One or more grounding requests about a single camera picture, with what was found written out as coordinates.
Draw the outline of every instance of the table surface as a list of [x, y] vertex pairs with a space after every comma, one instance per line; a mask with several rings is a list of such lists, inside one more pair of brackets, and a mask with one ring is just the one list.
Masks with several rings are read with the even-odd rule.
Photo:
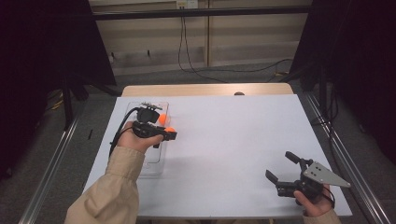
[[[237, 91], [246, 96], [232, 96]], [[162, 175], [137, 182], [140, 217], [300, 217], [303, 208], [294, 199], [277, 197], [265, 170], [280, 181], [298, 179], [299, 166], [285, 158], [287, 150], [330, 167], [288, 84], [130, 86], [122, 96], [86, 188], [106, 169], [108, 139], [130, 102], [168, 102], [178, 131], [177, 140], [167, 145]], [[342, 191], [332, 187], [332, 192], [337, 214], [350, 216]]]

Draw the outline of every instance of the person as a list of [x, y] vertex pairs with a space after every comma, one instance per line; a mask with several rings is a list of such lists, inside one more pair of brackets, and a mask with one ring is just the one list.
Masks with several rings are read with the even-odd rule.
[[[136, 180], [146, 151], [161, 143], [163, 136], [139, 138], [132, 132], [132, 125], [131, 121], [125, 124], [124, 129], [130, 131], [121, 135], [108, 161], [106, 173], [69, 207], [65, 224], [136, 223], [139, 205]], [[330, 196], [327, 190], [323, 193]], [[294, 197], [306, 209], [305, 224], [341, 223], [328, 200], [311, 203], [300, 191], [295, 191]]]

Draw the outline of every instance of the gray floor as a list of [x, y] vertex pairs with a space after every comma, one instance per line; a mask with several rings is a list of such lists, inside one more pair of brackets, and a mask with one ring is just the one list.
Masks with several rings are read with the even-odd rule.
[[[246, 64], [227, 66], [232, 70], [256, 70], [267, 64]], [[290, 62], [279, 65], [277, 71], [288, 71]], [[272, 79], [276, 82], [281, 77], [273, 77], [274, 67], [259, 72], [224, 72], [202, 71], [200, 76], [214, 77], [225, 82], [267, 82]], [[194, 73], [180, 70], [167, 72], [153, 72], [118, 76], [118, 87], [122, 90], [127, 85], [144, 84], [180, 84], [180, 83], [218, 83], [215, 80], [202, 78]], [[309, 119], [316, 117], [308, 103], [305, 93], [299, 88], [298, 81], [290, 83], [293, 90], [299, 95], [302, 105]], [[87, 87], [91, 93], [86, 102], [74, 101], [74, 108], [82, 108], [81, 117], [74, 136], [64, 153], [64, 159], [57, 169], [57, 177], [50, 183], [47, 197], [41, 205], [35, 223], [62, 223], [67, 207], [82, 192], [85, 180], [96, 156], [102, 140], [108, 118], [112, 112], [115, 98], [108, 96], [94, 88]], [[340, 112], [333, 123], [334, 129], [340, 135], [348, 152], [359, 167], [361, 174], [373, 190], [380, 204], [391, 220], [396, 220], [396, 194], [393, 186], [396, 185], [396, 169], [379, 150], [375, 140], [368, 133], [363, 133], [359, 121], [350, 112], [342, 99], [338, 101]], [[64, 127], [64, 112], [60, 107], [57, 110], [48, 110], [38, 126], [35, 139], [29, 150], [13, 169], [13, 176], [0, 182], [0, 223], [17, 223], [25, 210], [29, 200], [35, 193], [42, 175], [45, 173], [54, 149], [61, 139]], [[349, 179], [340, 160], [332, 156], [327, 135], [320, 126], [313, 126], [319, 142], [332, 165], [332, 169]], [[360, 193], [352, 188], [344, 190], [346, 199], [352, 209], [352, 217], [343, 217], [343, 223], [375, 223], [365, 206]], [[276, 223], [301, 223], [301, 219], [280, 219]]]

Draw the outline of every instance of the clear plastic box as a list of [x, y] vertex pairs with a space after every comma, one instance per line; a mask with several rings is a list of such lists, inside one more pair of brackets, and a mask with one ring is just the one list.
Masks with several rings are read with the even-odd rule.
[[[153, 103], [153, 102], [131, 102], [128, 104], [127, 111], [125, 112], [128, 113], [131, 109], [135, 107], [140, 107], [142, 106], [143, 103], [150, 103], [152, 105], [156, 105], [160, 107], [160, 109], [156, 109], [156, 111], [161, 115], [165, 114], [166, 120], [165, 124], [161, 125], [161, 123], [157, 120], [157, 122], [154, 124], [156, 126], [163, 126], [163, 127], [169, 127], [170, 124], [170, 116], [169, 116], [169, 104], [166, 102], [159, 102], [159, 103]], [[136, 112], [132, 113], [131, 116], [127, 119], [127, 121], [133, 121], [136, 120]], [[165, 160], [165, 151], [166, 151], [166, 145], [167, 141], [163, 141], [160, 143], [158, 148], [155, 147], [150, 147], [147, 152], [146, 152], [146, 158], [143, 162], [143, 168], [142, 172], [140, 173], [139, 178], [154, 178], [158, 177], [161, 175], [163, 172], [163, 164]]]

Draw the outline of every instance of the orange object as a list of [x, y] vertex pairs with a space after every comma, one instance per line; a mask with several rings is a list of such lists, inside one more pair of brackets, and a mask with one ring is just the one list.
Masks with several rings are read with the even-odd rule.
[[172, 128], [172, 127], [167, 127], [167, 128], [165, 128], [165, 131], [166, 131], [166, 132], [171, 132], [171, 133], [175, 133], [175, 132], [176, 132], [175, 129]]
[[165, 122], [166, 122], [166, 115], [165, 114], [161, 114], [160, 117], [158, 118], [158, 122], [160, 122], [160, 124], [162, 126], [164, 126]]

